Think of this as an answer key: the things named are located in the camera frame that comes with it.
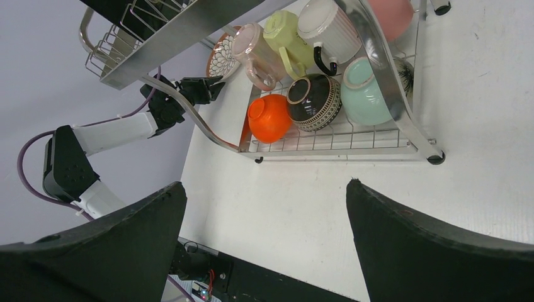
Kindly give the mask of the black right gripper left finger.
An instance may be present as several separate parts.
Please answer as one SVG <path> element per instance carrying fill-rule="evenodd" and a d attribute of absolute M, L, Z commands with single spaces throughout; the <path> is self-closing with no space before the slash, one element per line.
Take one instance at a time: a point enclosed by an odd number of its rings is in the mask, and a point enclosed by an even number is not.
<path fill-rule="evenodd" d="M 2 301 L 160 301 L 185 215 L 180 182 L 33 243 L 1 247 Z"/>

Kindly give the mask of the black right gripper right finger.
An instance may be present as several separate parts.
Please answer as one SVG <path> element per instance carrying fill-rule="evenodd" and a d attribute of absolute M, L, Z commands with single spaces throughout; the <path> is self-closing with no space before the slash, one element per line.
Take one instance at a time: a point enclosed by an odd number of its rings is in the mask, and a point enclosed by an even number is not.
<path fill-rule="evenodd" d="M 346 208 L 372 301 L 532 301 L 533 245 L 476 233 L 352 179 Z"/>

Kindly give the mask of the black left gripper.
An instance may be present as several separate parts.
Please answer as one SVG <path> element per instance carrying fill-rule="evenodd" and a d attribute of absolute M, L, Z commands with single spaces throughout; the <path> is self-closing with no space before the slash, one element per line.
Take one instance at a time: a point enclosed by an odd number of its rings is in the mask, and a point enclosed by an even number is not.
<path fill-rule="evenodd" d="M 177 82 L 178 91 L 191 103 L 209 104 L 218 98 L 225 86 L 223 76 L 185 77 Z"/>

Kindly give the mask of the brown floral round plate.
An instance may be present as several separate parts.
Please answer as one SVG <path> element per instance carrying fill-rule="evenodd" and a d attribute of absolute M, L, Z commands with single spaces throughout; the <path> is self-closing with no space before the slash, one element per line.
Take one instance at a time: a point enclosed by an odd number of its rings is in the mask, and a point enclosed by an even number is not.
<path fill-rule="evenodd" d="M 233 39 L 233 36 L 224 33 L 214 45 L 207 62 L 207 77 L 221 77 L 225 81 L 239 69 L 241 63 L 231 52 Z"/>

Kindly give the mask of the orange plastic bowl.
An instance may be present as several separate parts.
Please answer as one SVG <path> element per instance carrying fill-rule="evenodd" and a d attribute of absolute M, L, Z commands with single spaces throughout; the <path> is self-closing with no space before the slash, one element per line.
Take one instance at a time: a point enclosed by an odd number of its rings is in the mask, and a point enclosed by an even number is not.
<path fill-rule="evenodd" d="M 281 94 L 255 99 L 247 109 L 247 120 L 251 133 L 262 143 L 278 141 L 293 125 L 287 99 Z"/>

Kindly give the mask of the light green mug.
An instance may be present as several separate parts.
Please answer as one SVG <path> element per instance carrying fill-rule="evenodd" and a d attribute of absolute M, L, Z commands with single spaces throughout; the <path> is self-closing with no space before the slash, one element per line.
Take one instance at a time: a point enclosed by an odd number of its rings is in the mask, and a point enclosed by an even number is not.
<path fill-rule="evenodd" d="M 297 32 L 298 16 L 286 10 L 275 11 L 264 24 L 263 38 L 277 53 L 286 73 L 296 80 L 315 65 L 313 47 Z"/>

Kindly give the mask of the beige bowl dark rim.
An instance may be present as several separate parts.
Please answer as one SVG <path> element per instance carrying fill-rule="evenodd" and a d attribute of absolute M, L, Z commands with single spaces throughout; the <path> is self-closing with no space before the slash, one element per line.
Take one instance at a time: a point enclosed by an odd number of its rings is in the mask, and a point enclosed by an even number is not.
<path fill-rule="evenodd" d="M 286 99 L 288 114 L 299 130 L 319 131 L 341 111 L 341 85 L 328 75 L 308 74 L 292 82 Z"/>

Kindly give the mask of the square floral plate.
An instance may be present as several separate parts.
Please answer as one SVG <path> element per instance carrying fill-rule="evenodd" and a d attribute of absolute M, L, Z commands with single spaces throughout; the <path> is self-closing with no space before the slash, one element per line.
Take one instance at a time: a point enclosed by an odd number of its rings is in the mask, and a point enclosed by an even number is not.
<path fill-rule="evenodd" d="M 81 2 L 142 42 L 150 38 L 192 3 L 182 0 L 81 0 Z"/>

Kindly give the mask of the white ribbed mug black rim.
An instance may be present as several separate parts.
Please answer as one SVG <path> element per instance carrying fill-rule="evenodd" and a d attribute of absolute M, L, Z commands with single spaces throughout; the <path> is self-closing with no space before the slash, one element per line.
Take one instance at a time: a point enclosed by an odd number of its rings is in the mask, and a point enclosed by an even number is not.
<path fill-rule="evenodd" d="M 334 2 L 311 0 L 298 16 L 297 32 L 313 48 L 313 59 L 328 76 L 360 50 L 362 42 L 346 13 Z"/>

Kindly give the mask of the mint green bowl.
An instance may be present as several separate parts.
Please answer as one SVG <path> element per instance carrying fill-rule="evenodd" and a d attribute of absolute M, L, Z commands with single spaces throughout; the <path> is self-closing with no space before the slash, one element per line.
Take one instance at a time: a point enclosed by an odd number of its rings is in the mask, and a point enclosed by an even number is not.
<path fill-rule="evenodd" d="M 375 126 L 392 119 L 367 57 L 355 59 L 345 69 L 341 101 L 346 116 L 357 124 Z"/>

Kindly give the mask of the pink mug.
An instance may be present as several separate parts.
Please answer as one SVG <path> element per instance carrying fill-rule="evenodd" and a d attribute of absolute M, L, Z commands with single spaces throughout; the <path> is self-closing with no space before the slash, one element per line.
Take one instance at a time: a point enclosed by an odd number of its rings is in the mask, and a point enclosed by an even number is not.
<path fill-rule="evenodd" d="M 414 9 L 409 0 L 368 1 L 388 42 L 399 38 L 409 28 Z"/>

